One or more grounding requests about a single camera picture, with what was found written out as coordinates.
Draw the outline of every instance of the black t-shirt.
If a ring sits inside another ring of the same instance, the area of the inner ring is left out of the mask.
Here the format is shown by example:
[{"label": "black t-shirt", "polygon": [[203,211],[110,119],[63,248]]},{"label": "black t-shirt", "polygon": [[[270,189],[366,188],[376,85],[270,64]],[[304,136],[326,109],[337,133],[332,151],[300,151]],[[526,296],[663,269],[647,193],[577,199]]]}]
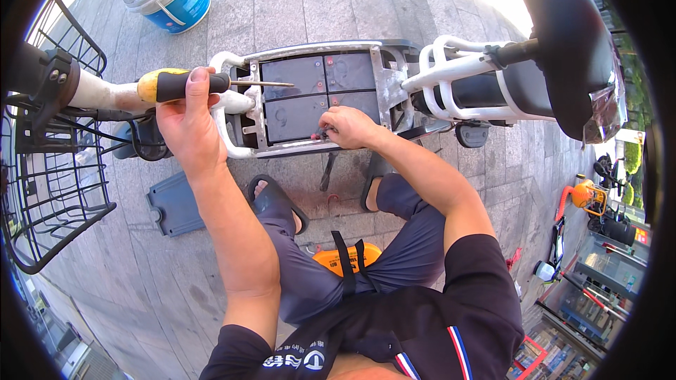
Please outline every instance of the black t-shirt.
[{"label": "black t-shirt", "polygon": [[418,379],[502,379],[523,341],[519,298],[495,238],[468,235],[445,256],[444,292],[359,294],[309,319],[271,351],[258,334],[220,330],[200,380],[325,379],[339,352],[392,362]]}]

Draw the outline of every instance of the wire basket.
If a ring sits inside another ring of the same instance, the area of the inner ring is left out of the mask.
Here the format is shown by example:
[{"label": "wire basket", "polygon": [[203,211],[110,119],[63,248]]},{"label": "wire basket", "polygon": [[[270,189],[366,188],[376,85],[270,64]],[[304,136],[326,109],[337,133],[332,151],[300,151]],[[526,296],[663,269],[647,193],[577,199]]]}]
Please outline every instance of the wire basket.
[{"label": "wire basket", "polygon": [[[106,55],[61,0],[46,0],[26,37],[42,49],[61,48],[101,76]],[[36,274],[65,246],[116,207],[108,199],[99,122],[56,114],[44,136],[31,130],[39,110],[17,94],[2,108],[2,233],[14,263]]]}]

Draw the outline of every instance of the gray pants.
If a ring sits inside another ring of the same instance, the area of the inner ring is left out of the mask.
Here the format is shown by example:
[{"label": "gray pants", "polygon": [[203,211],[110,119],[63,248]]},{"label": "gray pants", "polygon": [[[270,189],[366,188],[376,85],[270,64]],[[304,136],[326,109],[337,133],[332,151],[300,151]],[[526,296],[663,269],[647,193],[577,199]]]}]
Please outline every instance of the gray pants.
[{"label": "gray pants", "polygon": [[[397,215],[406,223],[380,257],[367,267],[368,276],[380,283],[383,293],[404,286],[434,284],[444,271],[445,217],[396,173],[384,176],[376,202],[381,211]],[[281,319],[299,325],[338,304],[343,295],[343,278],[295,244],[295,223],[289,203],[284,200],[273,203],[258,215],[258,220],[270,235],[279,256]],[[356,282],[356,293],[373,290],[359,273]]]}]

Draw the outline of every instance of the footrest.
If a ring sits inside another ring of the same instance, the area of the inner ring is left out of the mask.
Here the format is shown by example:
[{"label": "footrest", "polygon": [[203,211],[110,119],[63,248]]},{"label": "footrest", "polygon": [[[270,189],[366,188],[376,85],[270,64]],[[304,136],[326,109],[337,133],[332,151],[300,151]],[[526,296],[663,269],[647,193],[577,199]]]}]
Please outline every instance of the footrest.
[{"label": "footrest", "polygon": [[163,235],[173,238],[204,227],[198,203],[184,172],[151,186],[145,200]]},{"label": "footrest", "polygon": [[460,122],[456,125],[456,138],[465,148],[479,148],[486,144],[491,125],[482,122]]}]

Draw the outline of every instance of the slipper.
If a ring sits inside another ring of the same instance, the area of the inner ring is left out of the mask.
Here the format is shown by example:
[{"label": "slipper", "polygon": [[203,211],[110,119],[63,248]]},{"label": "slipper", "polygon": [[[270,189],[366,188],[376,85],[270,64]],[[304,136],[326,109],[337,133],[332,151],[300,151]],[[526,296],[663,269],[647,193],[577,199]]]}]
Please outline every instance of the slipper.
[{"label": "slipper", "polygon": [[371,189],[371,184],[373,183],[374,178],[385,176],[386,174],[392,172],[394,172],[394,168],[387,162],[387,160],[383,158],[383,156],[376,152],[371,152],[371,161],[368,163],[367,170],[367,181],[364,184],[364,190],[362,191],[361,199],[361,205],[365,211],[369,213],[375,213],[373,210],[368,210],[367,207],[368,190]]},{"label": "slipper", "polygon": [[[268,185],[263,188],[263,190],[258,194],[258,197],[254,194],[256,186],[259,181],[265,181]],[[309,217],[303,213],[298,206],[289,198],[286,192],[282,189],[281,186],[273,178],[267,175],[256,175],[253,177],[251,182],[249,182],[249,200],[253,203],[253,206],[260,213],[270,206],[276,200],[287,200],[292,207],[293,212],[298,216],[301,222],[300,231],[296,235],[300,235],[308,229]]]}]

